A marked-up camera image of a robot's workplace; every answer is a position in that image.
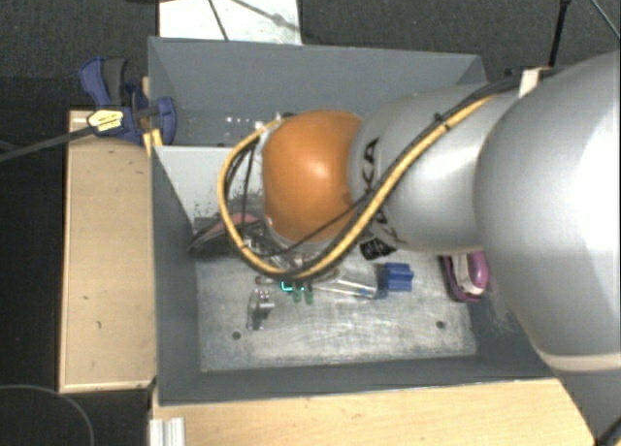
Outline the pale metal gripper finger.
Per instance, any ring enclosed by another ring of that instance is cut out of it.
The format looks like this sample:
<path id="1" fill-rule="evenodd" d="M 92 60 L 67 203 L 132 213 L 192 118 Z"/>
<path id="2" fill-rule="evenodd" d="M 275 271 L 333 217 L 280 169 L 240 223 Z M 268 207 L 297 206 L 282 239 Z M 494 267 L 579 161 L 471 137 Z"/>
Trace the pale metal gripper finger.
<path id="1" fill-rule="evenodd" d="M 253 332 L 262 331 L 275 306 L 269 289 L 255 288 L 248 299 L 246 328 Z"/>

